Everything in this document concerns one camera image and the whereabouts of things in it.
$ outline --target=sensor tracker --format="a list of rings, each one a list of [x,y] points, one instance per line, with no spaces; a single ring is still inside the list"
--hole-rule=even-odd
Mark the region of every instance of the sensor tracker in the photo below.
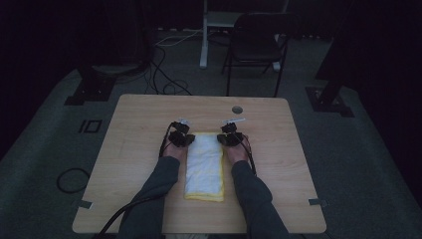
[[[235,122],[244,121],[245,118],[225,119],[223,123],[226,125],[221,127],[224,134],[218,134],[217,140],[225,146],[236,146],[243,140],[241,132],[236,132],[237,127]]]
[[[174,127],[176,130],[168,134],[172,127]],[[162,157],[162,154],[164,153],[164,150],[167,147],[167,145],[165,145],[165,143],[167,142],[167,136],[168,140],[170,140],[170,142],[177,147],[188,146],[190,143],[192,143],[193,140],[195,140],[195,135],[188,134],[189,129],[189,121],[187,119],[179,119],[179,122],[172,122],[168,126],[167,132],[165,133],[164,139],[162,140],[161,148],[159,150],[159,156]]]

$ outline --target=dark background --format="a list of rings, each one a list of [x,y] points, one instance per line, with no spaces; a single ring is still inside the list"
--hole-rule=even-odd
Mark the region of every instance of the dark background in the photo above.
[[[356,90],[404,179],[422,204],[420,56],[421,3],[404,1],[296,0],[288,11],[303,18],[302,34],[331,40],[317,77]],[[136,31],[202,27],[202,1],[120,1],[134,9]],[[77,63],[75,47],[91,65],[145,60],[126,58],[115,33],[112,1],[0,3],[1,148],[7,152],[56,83]],[[250,11],[283,1],[210,1],[210,10]],[[144,41],[138,42],[142,47]]]

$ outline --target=yellow cloth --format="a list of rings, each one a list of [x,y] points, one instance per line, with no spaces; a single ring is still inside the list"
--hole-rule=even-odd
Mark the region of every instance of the yellow cloth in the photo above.
[[[185,199],[224,200],[223,148],[216,132],[196,132],[186,162]]]

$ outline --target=gray sleeve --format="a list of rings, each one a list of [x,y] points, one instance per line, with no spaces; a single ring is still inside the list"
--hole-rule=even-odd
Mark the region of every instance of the gray sleeve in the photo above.
[[[177,182],[180,162],[174,157],[161,157],[133,201],[167,194]],[[164,197],[147,201],[126,211],[117,239],[161,238]]]
[[[267,185],[255,176],[247,161],[233,165],[236,195],[247,223],[248,238],[290,238],[277,213],[273,195]]]

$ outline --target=hand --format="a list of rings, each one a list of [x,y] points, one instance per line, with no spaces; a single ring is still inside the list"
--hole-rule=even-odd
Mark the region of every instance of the hand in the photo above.
[[[251,151],[251,147],[249,146],[248,142],[248,137],[246,135],[243,135],[242,142],[248,148],[248,151]],[[236,146],[224,146],[223,148],[226,152],[227,159],[229,159],[232,165],[241,160],[248,161],[248,152],[245,150],[241,143],[237,144]]]
[[[176,158],[177,160],[181,161],[186,158],[187,156],[187,146],[184,147],[177,147],[174,145],[170,140],[168,140],[165,143],[165,150],[163,152],[163,156],[172,156]]]

